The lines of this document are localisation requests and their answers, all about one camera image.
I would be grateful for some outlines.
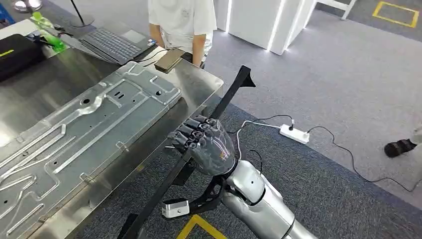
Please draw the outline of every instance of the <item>person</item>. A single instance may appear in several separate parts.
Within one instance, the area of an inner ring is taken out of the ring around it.
[[[201,68],[217,30],[213,0],[148,0],[152,39],[166,49],[179,48],[182,58]]]
[[[384,152],[390,157],[394,158],[403,153],[413,150],[418,144],[422,143],[422,126],[415,129],[411,138],[402,139],[397,142],[391,142],[385,145]]]

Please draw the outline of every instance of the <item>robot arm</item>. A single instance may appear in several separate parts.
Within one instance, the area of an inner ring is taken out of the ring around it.
[[[223,204],[260,239],[316,239],[283,203],[280,193],[248,161],[238,162],[227,179]]]
[[[248,161],[236,160],[233,143],[218,120],[188,119],[170,135],[181,153],[191,150],[197,168],[213,176],[204,194],[163,202],[166,218],[186,216],[217,207],[221,201],[260,239],[316,239],[283,203],[280,193]],[[213,191],[220,186],[218,193]]]

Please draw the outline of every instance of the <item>green object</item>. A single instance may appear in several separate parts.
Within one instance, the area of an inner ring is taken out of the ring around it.
[[[48,33],[47,31],[43,30],[44,27],[49,27],[54,29],[54,25],[50,20],[46,19],[41,15],[40,12],[36,11],[32,14],[31,17],[37,23],[38,29],[41,35],[47,40],[48,43],[53,45],[53,51],[60,53],[66,49],[66,45],[63,43],[60,38],[55,37]]]

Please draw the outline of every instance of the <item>laptop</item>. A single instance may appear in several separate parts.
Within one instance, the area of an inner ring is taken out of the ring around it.
[[[86,48],[105,60],[124,65],[155,45],[150,37],[122,22],[110,22],[79,38]]]

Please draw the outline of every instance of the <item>black shoe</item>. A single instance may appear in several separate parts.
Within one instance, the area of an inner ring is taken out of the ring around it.
[[[394,158],[403,153],[409,152],[415,147],[416,144],[410,142],[410,139],[402,139],[397,142],[392,142],[385,145],[384,152],[388,157]]]

